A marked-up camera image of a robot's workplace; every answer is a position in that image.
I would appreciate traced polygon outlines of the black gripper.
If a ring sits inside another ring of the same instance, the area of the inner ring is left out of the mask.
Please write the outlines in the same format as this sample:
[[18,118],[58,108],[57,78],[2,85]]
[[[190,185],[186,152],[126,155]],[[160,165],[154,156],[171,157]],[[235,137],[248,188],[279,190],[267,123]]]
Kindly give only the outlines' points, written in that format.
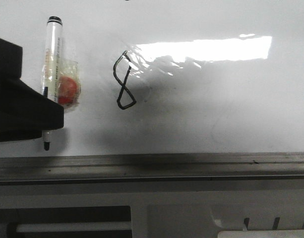
[[0,38],[0,142],[42,137],[64,126],[61,105],[20,80],[23,48]]

